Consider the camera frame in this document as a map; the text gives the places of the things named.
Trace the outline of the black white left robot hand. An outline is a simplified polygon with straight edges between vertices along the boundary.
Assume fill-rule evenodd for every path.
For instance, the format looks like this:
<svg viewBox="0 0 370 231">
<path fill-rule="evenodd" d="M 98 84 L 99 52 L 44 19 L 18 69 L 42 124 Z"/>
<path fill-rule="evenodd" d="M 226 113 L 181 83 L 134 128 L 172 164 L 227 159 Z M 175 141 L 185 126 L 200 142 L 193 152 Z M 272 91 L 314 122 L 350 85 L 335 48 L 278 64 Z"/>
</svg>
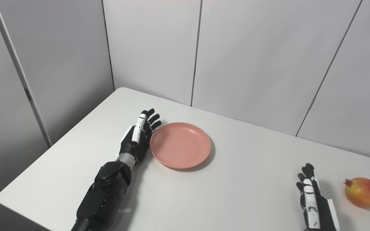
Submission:
<svg viewBox="0 0 370 231">
<path fill-rule="evenodd" d="M 155 113 L 154 108 L 142 111 L 135 125 L 126 131 L 121 140 L 117 160 L 129 168 L 142 162 L 150 147 L 150 139 L 161 124 L 160 115 Z"/>
</svg>

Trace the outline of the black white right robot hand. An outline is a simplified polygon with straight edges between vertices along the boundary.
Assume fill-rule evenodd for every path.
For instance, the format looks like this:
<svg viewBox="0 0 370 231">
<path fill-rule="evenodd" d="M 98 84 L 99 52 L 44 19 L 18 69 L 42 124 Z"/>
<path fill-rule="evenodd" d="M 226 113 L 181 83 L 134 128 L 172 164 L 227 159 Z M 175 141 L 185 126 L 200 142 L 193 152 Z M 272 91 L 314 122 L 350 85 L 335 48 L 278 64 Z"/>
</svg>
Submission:
<svg viewBox="0 0 370 231">
<path fill-rule="evenodd" d="M 297 174 L 296 183 L 300 191 L 300 205 L 303 212 L 305 231 L 339 231 L 339 221 L 332 199 L 326 199 L 320 191 L 320 184 L 312 164 L 306 163 Z"/>
</svg>

